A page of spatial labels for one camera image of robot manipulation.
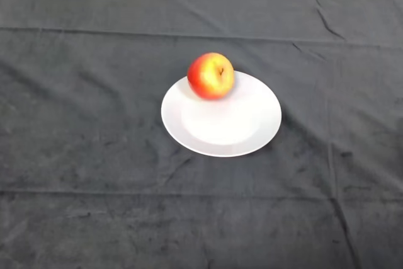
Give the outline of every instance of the white plate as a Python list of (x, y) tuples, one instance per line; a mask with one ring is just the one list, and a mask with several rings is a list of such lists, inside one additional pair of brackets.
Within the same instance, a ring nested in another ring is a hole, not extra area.
[(265, 146), (281, 124), (274, 92), (255, 77), (235, 72), (235, 86), (223, 99), (199, 98), (187, 77), (166, 93), (161, 106), (167, 131), (188, 149), (215, 157), (249, 154)]

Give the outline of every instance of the apple skin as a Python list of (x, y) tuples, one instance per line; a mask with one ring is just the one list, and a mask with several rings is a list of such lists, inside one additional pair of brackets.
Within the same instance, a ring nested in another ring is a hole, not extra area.
[(188, 81), (201, 98), (223, 98), (234, 86), (235, 72), (231, 62), (218, 53), (207, 53), (197, 58), (189, 67)]

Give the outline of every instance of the dark gray tablecloth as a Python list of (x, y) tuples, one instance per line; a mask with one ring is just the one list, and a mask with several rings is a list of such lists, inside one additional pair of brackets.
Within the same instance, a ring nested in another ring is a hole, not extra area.
[[(167, 89), (220, 52), (275, 139), (176, 143)], [(403, 0), (0, 0), (0, 268), (403, 267)]]

